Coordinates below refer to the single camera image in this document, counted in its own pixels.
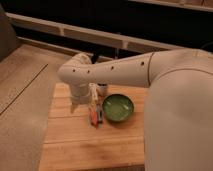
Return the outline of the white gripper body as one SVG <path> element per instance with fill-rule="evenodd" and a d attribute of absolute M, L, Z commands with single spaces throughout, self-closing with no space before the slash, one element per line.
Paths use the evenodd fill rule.
<path fill-rule="evenodd" d="M 71 101 L 75 104 L 87 104 L 91 101 L 91 92 L 88 84 L 70 85 Z"/>

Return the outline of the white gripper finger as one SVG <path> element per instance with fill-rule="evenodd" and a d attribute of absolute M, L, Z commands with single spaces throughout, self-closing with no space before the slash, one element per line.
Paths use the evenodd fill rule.
<path fill-rule="evenodd" d="M 74 113 L 77 108 L 78 108 L 78 104 L 74 103 L 74 102 L 71 102 L 70 112 Z"/>

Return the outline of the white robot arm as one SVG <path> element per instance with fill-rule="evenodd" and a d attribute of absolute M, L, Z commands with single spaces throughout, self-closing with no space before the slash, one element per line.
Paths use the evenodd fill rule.
<path fill-rule="evenodd" d="M 59 78 L 83 103 L 90 83 L 144 87 L 145 171 L 213 171 L 213 53 L 176 49 L 93 64 L 83 54 Z"/>

